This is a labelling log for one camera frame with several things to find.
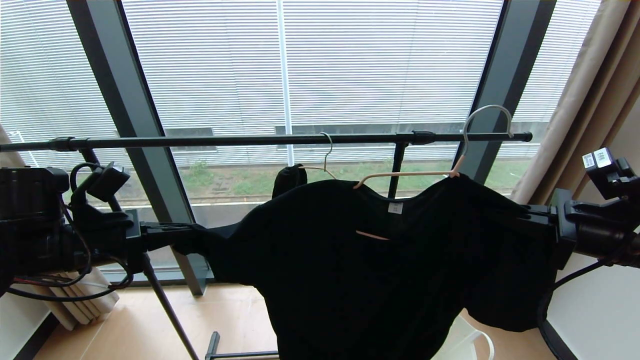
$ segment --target white chair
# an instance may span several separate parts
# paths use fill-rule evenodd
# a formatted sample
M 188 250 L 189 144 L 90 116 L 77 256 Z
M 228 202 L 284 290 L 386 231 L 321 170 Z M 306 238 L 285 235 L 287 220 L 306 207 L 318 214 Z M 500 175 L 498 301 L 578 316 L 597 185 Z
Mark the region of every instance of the white chair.
M 493 360 L 493 342 L 489 335 L 471 326 L 458 316 L 449 329 L 449 335 L 432 360 L 477 360 L 474 340 L 484 336 L 489 344 L 489 359 Z

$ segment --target clothing tag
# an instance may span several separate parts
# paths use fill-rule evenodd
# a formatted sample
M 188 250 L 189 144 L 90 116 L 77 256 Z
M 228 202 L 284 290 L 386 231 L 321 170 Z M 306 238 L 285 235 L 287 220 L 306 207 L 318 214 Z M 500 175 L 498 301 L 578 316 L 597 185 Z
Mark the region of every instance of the clothing tag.
M 584 168 L 590 168 L 596 165 L 596 162 L 593 160 L 593 155 L 591 155 L 591 153 L 584 155 L 582 157 L 582 162 L 584 163 Z
M 611 165 L 611 159 L 605 147 L 600 150 L 594 151 L 593 155 L 596 157 L 596 164 L 598 165 L 598 167 L 606 167 Z
M 402 202 L 389 202 L 389 212 L 393 214 L 402 214 Z

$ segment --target black garment on hanger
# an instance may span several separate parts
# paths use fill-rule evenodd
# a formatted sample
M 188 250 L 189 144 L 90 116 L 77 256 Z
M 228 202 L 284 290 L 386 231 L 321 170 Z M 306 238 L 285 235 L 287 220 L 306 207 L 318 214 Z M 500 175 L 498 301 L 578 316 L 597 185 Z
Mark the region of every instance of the black garment on hanger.
M 354 184 L 299 186 L 191 249 L 218 280 L 260 291 L 282 359 L 430 359 L 464 307 L 536 327 L 552 244 L 493 220 L 523 207 L 464 175 L 405 200 Z
M 292 167 L 285 167 L 278 172 L 276 180 L 273 182 L 273 194 L 271 198 L 307 183 L 307 171 L 300 168 L 302 166 L 304 165 L 295 164 Z

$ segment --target black baseboard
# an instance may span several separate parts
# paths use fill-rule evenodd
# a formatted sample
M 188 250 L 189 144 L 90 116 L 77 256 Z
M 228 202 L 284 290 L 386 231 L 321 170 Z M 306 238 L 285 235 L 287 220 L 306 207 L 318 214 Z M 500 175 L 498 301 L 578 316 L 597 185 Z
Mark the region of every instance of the black baseboard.
M 58 324 L 60 324 L 58 319 L 49 313 L 13 360 L 33 360 Z
M 549 338 L 550 344 L 548 344 L 547 346 L 549 345 L 553 346 L 557 354 L 560 356 L 558 357 L 558 359 L 578 360 L 578 358 L 575 357 L 575 354 L 571 351 L 571 349 L 568 346 L 566 346 L 566 343 L 562 340 L 560 335 L 558 335 L 557 331 L 554 329 L 553 326 L 551 326 L 551 324 L 548 321 L 545 320 L 545 322 L 542 323 L 542 327 L 544 328 Z

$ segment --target grass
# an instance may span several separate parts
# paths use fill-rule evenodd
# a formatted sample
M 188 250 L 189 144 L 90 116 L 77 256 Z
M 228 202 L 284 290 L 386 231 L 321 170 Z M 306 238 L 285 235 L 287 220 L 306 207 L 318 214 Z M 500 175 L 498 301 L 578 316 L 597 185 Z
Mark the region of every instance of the grass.
M 520 177 L 524 174 L 529 160 L 497 160 L 486 181 L 489 188 L 500 192 L 508 192 L 512 189 Z M 306 164 L 321 167 L 319 164 Z M 330 170 L 338 179 L 360 180 L 367 174 L 375 172 L 391 171 L 391 159 L 380 162 L 367 163 L 341 163 L 329 164 Z M 448 170 L 450 161 L 407 161 L 403 163 L 402 171 L 436 171 Z M 262 195 L 269 197 L 273 191 L 273 181 L 282 169 L 283 165 L 250 166 L 250 167 L 209 167 L 206 162 L 199 161 L 189 168 L 179 170 L 182 183 L 190 199 L 211 197 L 235 197 Z M 320 181 L 331 177 L 322 170 L 308 170 L 308 181 Z M 78 183 L 86 178 L 86 173 L 78 175 Z M 419 193 L 433 183 L 439 181 L 441 176 L 406 176 L 400 177 L 399 191 Z M 367 181 L 367 186 L 380 193 L 386 193 L 389 186 L 389 177 L 378 177 Z M 118 192 L 118 198 L 122 200 L 144 200 L 146 195 L 137 174 L 131 174 L 130 180 Z

